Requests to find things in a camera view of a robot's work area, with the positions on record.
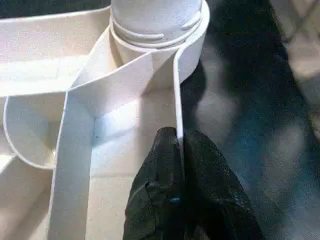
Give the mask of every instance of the black glove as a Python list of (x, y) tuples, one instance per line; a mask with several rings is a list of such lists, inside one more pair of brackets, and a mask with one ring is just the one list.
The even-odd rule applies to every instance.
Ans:
[(201, 227), (211, 240), (264, 239), (237, 176), (201, 132), (184, 133), (184, 171), (189, 236), (199, 236)]
[(198, 131), (185, 132), (184, 161), (176, 130), (158, 131), (125, 216), (124, 240), (264, 239), (236, 175)]
[(183, 239), (182, 169), (176, 129), (164, 127), (132, 183), (123, 240)]

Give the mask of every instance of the cylindrical pipe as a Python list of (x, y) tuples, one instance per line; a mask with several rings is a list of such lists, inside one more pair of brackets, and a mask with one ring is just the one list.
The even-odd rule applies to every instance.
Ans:
[(111, 0), (112, 24), (127, 42), (164, 48), (185, 40), (200, 24), (202, 0)]

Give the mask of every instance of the dark floor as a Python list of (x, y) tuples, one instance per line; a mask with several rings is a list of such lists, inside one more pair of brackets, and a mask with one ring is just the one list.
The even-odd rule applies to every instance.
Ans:
[[(99, 8), (107, 0), (4, 1), (1, 17)], [(268, 0), (209, 0), (200, 63), (181, 86), (184, 126), (224, 153), (269, 240), (320, 239), (320, 148)]]

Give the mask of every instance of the black leather glove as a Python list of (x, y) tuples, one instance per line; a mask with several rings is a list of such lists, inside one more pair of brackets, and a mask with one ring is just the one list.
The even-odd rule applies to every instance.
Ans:
[(262, 240), (247, 195), (216, 145), (189, 130), (160, 129), (125, 210), (124, 240)]

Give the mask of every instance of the plastic tray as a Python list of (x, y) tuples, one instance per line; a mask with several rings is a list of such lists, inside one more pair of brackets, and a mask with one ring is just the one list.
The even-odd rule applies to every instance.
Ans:
[[(24, 47), (1, 55), (2, 68), (21, 65), (1, 75), (9, 86), (1, 95), (9, 97), (0, 135), (0, 240), (121, 239), (132, 180), (157, 130), (176, 127), (182, 143), (180, 83), (197, 66), (207, 3), (197, 30), (164, 49), (124, 42), (109, 15), (104, 8), (0, 21), (29, 34), (7, 36)], [(41, 64), (21, 70), (33, 61), (55, 77)]]

